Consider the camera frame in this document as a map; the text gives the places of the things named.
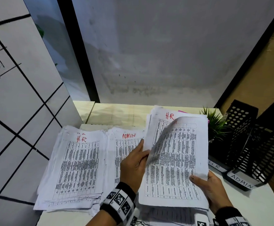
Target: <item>person's right hand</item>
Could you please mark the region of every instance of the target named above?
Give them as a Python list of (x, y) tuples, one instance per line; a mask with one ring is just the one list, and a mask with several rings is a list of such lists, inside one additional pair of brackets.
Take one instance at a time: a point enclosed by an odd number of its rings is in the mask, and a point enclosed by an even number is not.
[(205, 181), (195, 175), (189, 177), (195, 185), (200, 187), (209, 201), (209, 207), (213, 214), (223, 207), (231, 206), (226, 190), (222, 184), (222, 181), (210, 170), (208, 172), (208, 181)]

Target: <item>hand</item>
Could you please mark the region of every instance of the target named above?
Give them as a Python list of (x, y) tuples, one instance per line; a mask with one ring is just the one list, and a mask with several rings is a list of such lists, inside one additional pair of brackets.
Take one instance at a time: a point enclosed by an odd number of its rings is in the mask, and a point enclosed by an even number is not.
[(122, 160), (120, 164), (120, 181), (129, 185), (137, 193), (145, 172), (145, 164), (150, 150), (143, 150), (142, 139), (138, 146)]
[(200, 187), (209, 201), (209, 207), (213, 214), (223, 207), (231, 206), (226, 190), (222, 184), (222, 181), (211, 171), (208, 172), (208, 181), (205, 181), (195, 175), (189, 177), (195, 185)]

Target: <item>person's left hand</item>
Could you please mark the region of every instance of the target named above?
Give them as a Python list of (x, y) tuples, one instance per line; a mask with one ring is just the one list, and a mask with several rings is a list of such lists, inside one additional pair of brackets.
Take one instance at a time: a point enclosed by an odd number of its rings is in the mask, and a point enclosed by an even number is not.
[(150, 153), (150, 150), (142, 151), (143, 142), (144, 140), (142, 139), (138, 146), (120, 164), (120, 182), (129, 185), (135, 193), (140, 188), (146, 160)]

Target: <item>white label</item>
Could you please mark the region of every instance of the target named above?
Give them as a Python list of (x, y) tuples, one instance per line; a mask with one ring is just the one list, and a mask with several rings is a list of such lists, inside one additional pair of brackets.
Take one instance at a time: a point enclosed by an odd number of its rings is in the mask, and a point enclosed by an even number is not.
[(247, 182), (245, 179), (241, 179), (239, 176), (237, 176), (237, 174), (233, 174), (231, 171), (227, 174), (227, 176), (250, 190), (257, 188), (255, 185)]
[(215, 169), (219, 170), (220, 172), (226, 172), (227, 170), (222, 168), (220, 165), (217, 165), (216, 163), (212, 162), (211, 160), (208, 160), (208, 164)]

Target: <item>forearm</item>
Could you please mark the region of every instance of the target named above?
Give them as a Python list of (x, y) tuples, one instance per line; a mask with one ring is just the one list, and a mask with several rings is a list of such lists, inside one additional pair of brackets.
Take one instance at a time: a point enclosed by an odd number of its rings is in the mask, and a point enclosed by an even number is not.
[(236, 225), (250, 225), (247, 220), (241, 215), (238, 209), (234, 207), (223, 207), (219, 209), (215, 214), (215, 219), (218, 222), (219, 226), (228, 226), (233, 225), (234, 223)]
[(105, 211), (100, 210), (86, 226), (116, 226), (116, 221)]

